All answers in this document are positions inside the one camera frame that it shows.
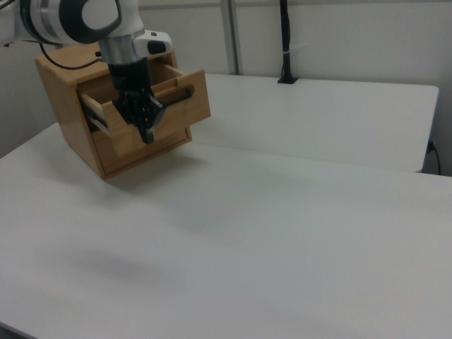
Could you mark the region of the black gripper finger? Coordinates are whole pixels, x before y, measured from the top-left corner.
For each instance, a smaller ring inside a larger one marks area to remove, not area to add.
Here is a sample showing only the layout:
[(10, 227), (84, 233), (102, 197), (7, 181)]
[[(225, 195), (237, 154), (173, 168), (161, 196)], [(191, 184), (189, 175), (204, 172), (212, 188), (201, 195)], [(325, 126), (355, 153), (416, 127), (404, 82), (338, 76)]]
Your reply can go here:
[(152, 143), (154, 139), (155, 127), (160, 123), (165, 113), (166, 107), (155, 97), (146, 94), (143, 104), (143, 142)]
[(141, 95), (136, 92), (120, 92), (119, 97), (113, 101), (113, 104), (123, 120), (127, 124), (132, 124), (138, 130), (142, 141), (150, 143), (146, 110)]

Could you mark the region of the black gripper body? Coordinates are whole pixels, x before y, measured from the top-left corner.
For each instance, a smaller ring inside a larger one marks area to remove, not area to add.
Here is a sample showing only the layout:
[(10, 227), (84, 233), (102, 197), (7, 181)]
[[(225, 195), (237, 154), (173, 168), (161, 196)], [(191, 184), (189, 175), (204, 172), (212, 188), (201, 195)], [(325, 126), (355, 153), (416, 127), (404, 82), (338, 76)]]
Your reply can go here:
[(151, 102), (154, 94), (151, 90), (152, 75), (147, 58), (128, 64), (108, 64), (108, 69), (117, 92), (113, 103), (123, 102), (127, 97)]

